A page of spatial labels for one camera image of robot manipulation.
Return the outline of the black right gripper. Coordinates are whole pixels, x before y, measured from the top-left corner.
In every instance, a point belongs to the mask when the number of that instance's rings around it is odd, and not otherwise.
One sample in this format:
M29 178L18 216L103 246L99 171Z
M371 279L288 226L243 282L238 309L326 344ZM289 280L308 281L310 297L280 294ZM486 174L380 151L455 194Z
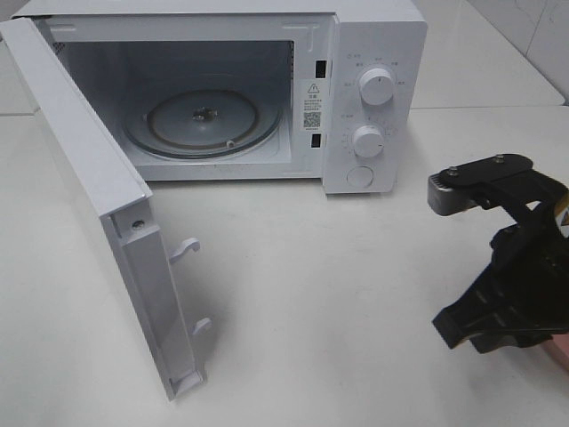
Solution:
M516 221L465 293L432 320L451 349L480 354L530 348L568 335L568 188L533 169L506 180L501 207Z

